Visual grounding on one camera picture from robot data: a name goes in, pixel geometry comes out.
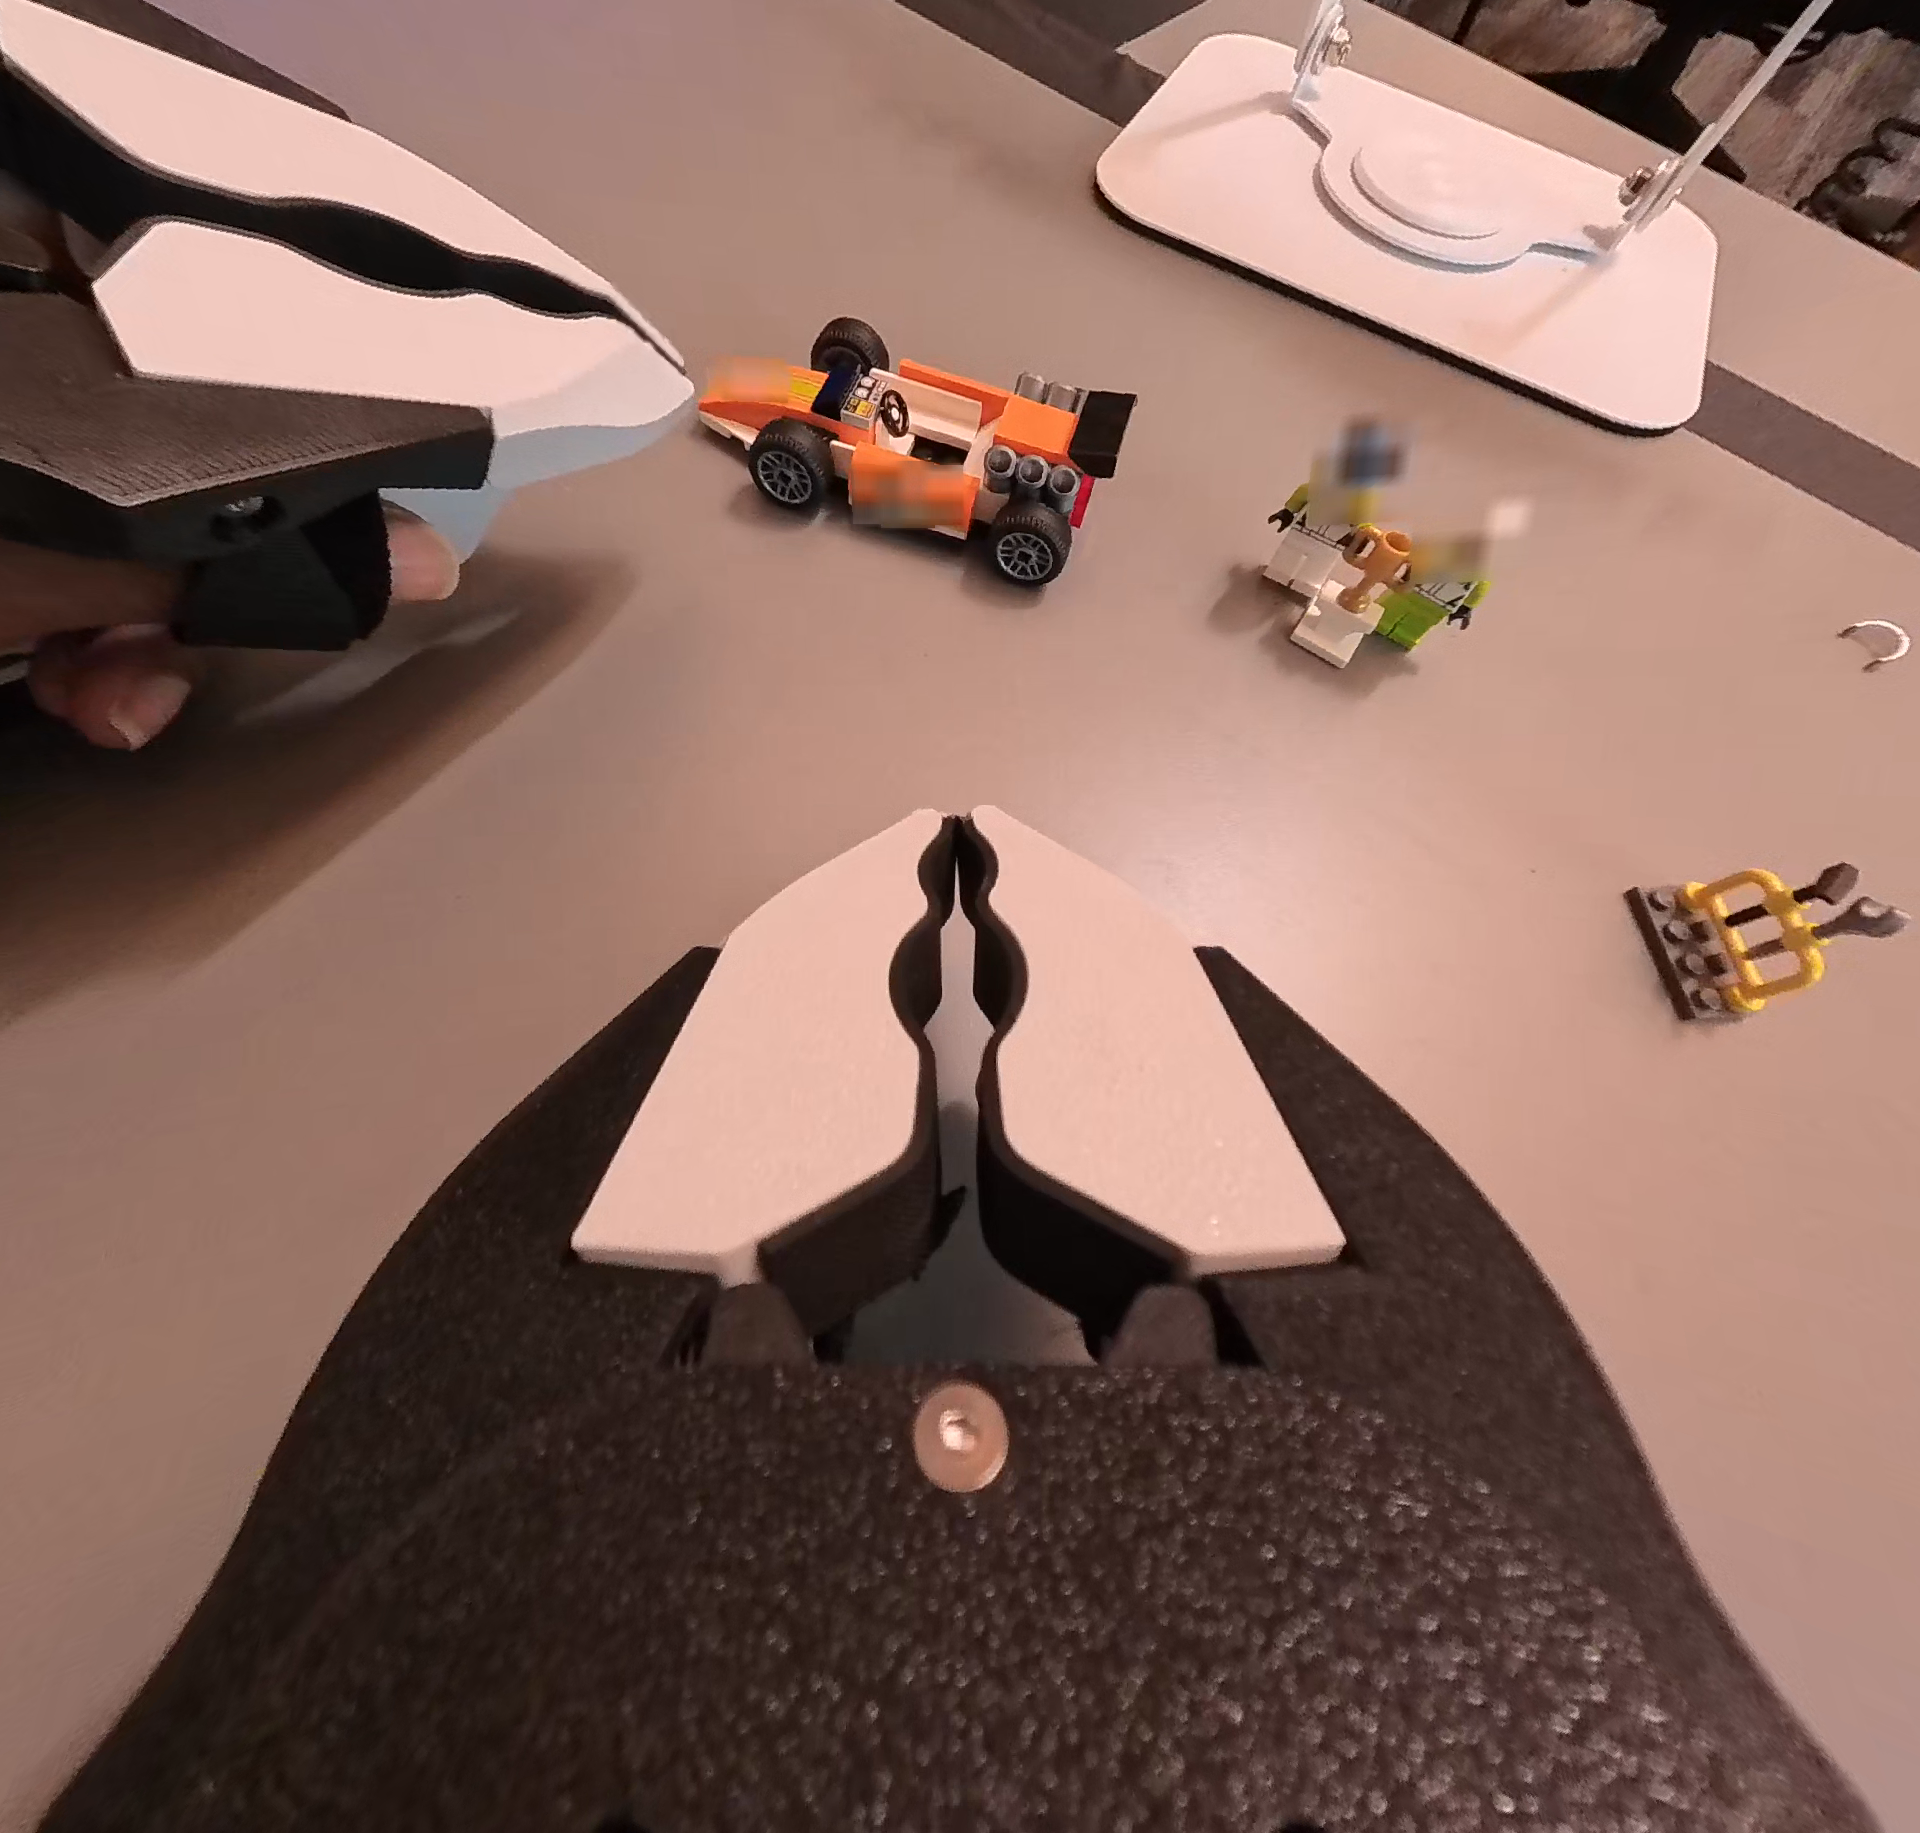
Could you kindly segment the orange lego race car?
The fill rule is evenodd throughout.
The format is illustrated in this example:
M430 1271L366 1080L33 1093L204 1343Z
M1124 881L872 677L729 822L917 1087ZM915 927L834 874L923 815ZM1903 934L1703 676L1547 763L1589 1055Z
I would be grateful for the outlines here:
M1065 575L1135 409L1130 390L1033 372L1005 387L896 359L871 321L841 314L804 362L718 362L694 417L744 449L787 516L844 497L856 526L976 538L1005 583L1037 594Z

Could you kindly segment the lime white lego minifigure torso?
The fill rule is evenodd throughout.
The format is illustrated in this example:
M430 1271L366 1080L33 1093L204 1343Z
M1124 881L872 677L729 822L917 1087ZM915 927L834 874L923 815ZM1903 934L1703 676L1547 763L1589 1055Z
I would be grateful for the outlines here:
M1466 626L1492 589L1487 575L1441 575L1415 580L1367 579L1342 567L1309 597L1291 642L1329 666L1345 668L1370 640L1417 650L1438 626Z

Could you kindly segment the dark grey lego plate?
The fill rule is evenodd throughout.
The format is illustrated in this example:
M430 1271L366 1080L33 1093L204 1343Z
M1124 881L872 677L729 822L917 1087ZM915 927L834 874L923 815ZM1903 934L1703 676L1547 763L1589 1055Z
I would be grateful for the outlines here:
M1724 934L1678 902L1676 886L1629 886L1623 901L1680 1023L1733 1024L1750 1013L1732 1004L1738 971Z

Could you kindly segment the person's left hand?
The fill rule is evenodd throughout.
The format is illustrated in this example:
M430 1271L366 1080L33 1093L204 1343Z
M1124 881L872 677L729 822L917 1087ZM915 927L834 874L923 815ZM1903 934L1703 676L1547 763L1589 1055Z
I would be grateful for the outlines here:
M84 741L135 752L200 684L208 652L181 644L181 573L4 542L3 648L28 694Z

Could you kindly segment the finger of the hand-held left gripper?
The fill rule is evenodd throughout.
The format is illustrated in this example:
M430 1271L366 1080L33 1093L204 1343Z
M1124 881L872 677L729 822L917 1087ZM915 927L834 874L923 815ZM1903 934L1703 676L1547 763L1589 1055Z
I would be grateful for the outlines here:
M496 228L510 258L608 311L366 282L275 237L181 221L125 237L93 293L139 372L480 409L494 449L475 499L433 499L437 475L380 483L470 557L510 491L639 452L697 401L677 349L619 289L514 216Z
M371 282L658 331L584 261L412 149L36 0L4 0L4 125L31 174L100 235L205 218Z

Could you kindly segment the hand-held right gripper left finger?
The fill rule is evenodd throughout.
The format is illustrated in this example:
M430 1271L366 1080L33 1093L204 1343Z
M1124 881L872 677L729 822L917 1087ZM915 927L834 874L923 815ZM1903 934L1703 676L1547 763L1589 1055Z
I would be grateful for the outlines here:
M941 1195L956 818L909 812L725 940L572 1234L626 1269L768 1284L819 1335L913 1277Z

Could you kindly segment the yellow lego hand truck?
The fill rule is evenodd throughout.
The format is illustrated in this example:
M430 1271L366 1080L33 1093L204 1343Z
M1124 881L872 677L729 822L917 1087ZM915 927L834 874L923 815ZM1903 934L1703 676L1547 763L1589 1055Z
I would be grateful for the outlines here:
M1805 902L1771 870L1744 869L1682 886L1676 907L1706 932L1708 985L1726 1011L1759 1011L1772 999L1809 991L1825 974Z

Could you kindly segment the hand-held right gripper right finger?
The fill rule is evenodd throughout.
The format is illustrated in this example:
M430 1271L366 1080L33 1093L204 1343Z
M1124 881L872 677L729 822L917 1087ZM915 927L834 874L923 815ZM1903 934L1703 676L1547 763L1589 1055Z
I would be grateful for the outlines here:
M1345 1249L1201 951L1010 812L968 815L984 1240L1111 1342L1141 1292Z

